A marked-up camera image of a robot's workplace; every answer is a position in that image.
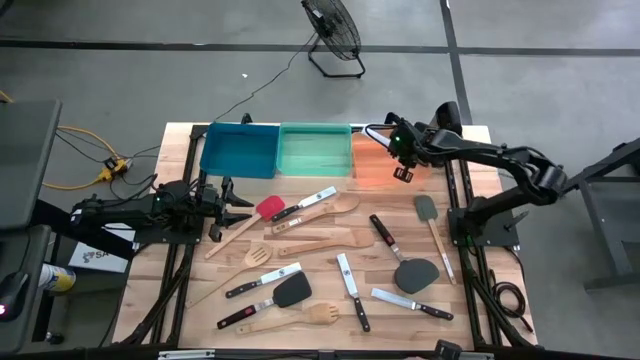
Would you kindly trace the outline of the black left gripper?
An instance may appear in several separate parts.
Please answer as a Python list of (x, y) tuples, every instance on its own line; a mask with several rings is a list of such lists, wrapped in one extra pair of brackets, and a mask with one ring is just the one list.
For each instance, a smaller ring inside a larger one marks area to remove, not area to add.
[[(225, 203), (234, 207), (253, 207), (254, 204), (238, 197), (234, 193), (234, 182), (231, 177), (222, 179), (222, 199)], [(252, 217), (247, 213), (230, 213), (225, 211), (218, 190), (212, 184), (204, 184), (198, 187), (198, 214), (206, 218), (213, 218), (214, 224), (229, 227), (235, 223), (248, 220)]]

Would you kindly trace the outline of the red spatula wooden handle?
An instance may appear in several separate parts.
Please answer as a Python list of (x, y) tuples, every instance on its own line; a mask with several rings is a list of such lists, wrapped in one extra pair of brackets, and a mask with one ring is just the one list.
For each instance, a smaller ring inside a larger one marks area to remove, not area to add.
[(212, 248), (209, 252), (206, 253), (205, 259), (208, 260), (213, 257), (216, 253), (226, 247), (231, 241), (235, 240), (242, 233), (248, 230), (251, 226), (253, 226), (259, 220), (270, 220), (273, 215), (277, 214), (281, 210), (284, 209), (285, 203), (284, 201), (276, 195), (269, 196), (265, 198), (261, 203), (256, 206), (256, 210), (254, 214), (245, 221), (239, 228), (233, 231), (229, 236), (223, 239), (218, 245)]

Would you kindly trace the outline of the slotted wooden spatula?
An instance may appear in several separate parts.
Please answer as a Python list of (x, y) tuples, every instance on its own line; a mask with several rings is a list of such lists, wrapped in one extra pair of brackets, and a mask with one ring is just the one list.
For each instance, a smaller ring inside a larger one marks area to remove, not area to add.
[(189, 295), (186, 299), (185, 307), (187, 309), (193, 308), (240, 273), (264, 264), (272, 256), (272, 253), (273, 248), (267, 243), (261, 242), (253, 245), (245, 254), (242, 262), (232, 269), (227, 275), (224, 275), (220, 280), (217, 280), (212, 284), (196, 289), (191, 295)]

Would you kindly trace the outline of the grey spatula wooden handle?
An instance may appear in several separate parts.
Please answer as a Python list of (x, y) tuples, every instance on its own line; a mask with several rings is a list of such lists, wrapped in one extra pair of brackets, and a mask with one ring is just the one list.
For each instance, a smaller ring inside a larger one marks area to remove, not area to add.
[(435, 207), (433, 199), (428, 195), (419, 195), (414, 198), (414, 205), (419, 219), (423, 222), (426, 222), (431, 230), (434, 242), (440, 254), (443, 265), (446, 269), (450, 283), (456, 285), (457, 280), (453, 271), (453, 267), (451, 265), (451, 262), (449, 261), (449, 257), (446, 253), (438, 227), (436, 225), (438, 211)]

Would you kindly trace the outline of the wooden spoon with label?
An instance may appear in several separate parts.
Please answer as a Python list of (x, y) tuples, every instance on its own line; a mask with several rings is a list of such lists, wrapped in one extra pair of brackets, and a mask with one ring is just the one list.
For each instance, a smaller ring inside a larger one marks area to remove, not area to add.
[(313, 212), (301, 215), (292, 220), (288, 220), (279, 225), (273, 226), (271, 228), (271, 233), (279, 234), (325, 215), (340, 214), (351, 211), (355, 209), (359, 205), (359, 203), (360, 198), (358, 195), (348, 193), (341, 194), (331, 203), (322, 205), (319, 209), (314, 210)]

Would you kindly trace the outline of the black turner rectangular blade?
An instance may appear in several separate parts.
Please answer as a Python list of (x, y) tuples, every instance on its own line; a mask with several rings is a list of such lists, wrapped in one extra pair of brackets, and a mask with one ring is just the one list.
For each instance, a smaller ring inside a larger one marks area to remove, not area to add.
[(272, 305), (286, 308), (309, 298), (311, 295), (312, 289), (305, 273), (298, 272), (276, 286), (270, 298), (236, 311), (218, 321), (216, 326), (218, 329), (224, 329)]

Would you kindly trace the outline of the black turner round blade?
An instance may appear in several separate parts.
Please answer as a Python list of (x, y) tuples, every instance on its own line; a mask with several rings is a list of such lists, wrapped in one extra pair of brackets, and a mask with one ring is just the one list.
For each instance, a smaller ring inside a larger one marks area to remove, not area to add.
[(400, 290), (407, 294), (415, 294), (439, 278), (440, 272), (431, 261), (424, 258), (405, 257), (401, 253), (395, 238), (377, 215), (370, 215), (369, 220), (399, 261), (399, 266), (394, 271), (393, 279)]

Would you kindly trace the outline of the wooden spork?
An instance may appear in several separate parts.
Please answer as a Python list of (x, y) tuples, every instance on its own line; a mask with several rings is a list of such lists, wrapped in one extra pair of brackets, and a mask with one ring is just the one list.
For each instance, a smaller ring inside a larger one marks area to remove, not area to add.
[(337, 306), (330, 303), (319, 303), (294, 315), (280, 317), (277, 319), (262, 320), (240, 326), (236, 329), (236, 333), (239, 335), (245, 335), (295, 323), (330, 325), (336, 322), (339, 317), (340, 314)]

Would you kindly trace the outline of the orange plastic bin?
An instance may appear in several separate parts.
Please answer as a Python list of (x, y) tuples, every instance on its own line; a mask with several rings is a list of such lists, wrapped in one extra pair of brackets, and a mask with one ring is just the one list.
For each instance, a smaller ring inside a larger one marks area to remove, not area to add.
[(352, 154), (355, 179), (359, 186), (366, 188), (392, 189), (417, 185), (427, 180), (431, 169), (417, 166), (411, 169), (413, 179), (410, 183), (396, 179), (393, 173), (400, 164), (390, 157), (388, 151), (379, 143), (362, 133), (352, 135)]

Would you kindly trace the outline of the teal plastic bin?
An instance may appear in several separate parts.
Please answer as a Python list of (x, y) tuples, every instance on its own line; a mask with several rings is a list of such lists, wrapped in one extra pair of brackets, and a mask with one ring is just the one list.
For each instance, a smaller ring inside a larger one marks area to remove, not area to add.
[(283, 123), (276, 167), (287, 176), (341, 177), (351, 173), (349, 124)]

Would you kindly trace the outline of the yellow black power plug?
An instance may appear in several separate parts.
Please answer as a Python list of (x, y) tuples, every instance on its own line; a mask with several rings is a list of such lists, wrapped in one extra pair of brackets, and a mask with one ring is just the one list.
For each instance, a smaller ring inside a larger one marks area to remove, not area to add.
[(123, 158), (110, 157), (103, 162), (103, 167), (98, 175), (100, 182), (111, 182), (125, 174), (130, 168), (130, 161)]

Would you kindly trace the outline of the black floor fan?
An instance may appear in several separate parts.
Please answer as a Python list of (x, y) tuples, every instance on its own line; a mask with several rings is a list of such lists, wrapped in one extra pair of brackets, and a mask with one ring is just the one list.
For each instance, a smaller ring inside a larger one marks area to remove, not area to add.
[[(301, 0), (301, 5), (316, 33), (316, 39), (307, 52), (308, 60), (325, 78), (360, 79), (366, 73), (366, 68), (360, 58), (361, 38), (357, 26), (342, 0)], [(360, 66), (360, 71), (352, 74), (326, 72), (313, 57), (320, 41), (340, 60), (356, 61)]]

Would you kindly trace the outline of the white paper booklet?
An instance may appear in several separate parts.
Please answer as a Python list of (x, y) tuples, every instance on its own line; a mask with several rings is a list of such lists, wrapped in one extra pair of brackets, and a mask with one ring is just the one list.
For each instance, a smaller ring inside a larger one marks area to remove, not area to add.
[[(136, 231), (124, 223), (110, 223), (102, 227), (103, 230), (131, 243), (132, 249), (137, 251), (139, 243), (134, 241)], [(69, 260), (68, 265), (74, 268), (100, 270), (113, 273), (123, 273), (129, 264), (128, 260), (111, 255), (83, 243), (78, 243)]]

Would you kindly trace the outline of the black support beam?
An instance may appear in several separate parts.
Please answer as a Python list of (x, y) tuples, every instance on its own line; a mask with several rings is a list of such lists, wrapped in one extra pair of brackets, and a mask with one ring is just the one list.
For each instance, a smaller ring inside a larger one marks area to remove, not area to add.
[(74, 226), (69, 213), (42, 200), (36, 201), (30, 224), (47, 225), (58, 235), (84, 243), (125, 260), (133, 259), (136, 254), (131, 242), (103, 230), (100, 226), (90, 227), (89, 229)]

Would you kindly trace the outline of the black computer mouse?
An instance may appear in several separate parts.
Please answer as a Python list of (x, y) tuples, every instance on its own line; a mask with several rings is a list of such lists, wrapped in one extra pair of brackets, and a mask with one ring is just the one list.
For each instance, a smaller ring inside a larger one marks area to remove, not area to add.
[(16, 319), (24, 306), (29, 274), (16, 271), (0, 281), (0, 322)]

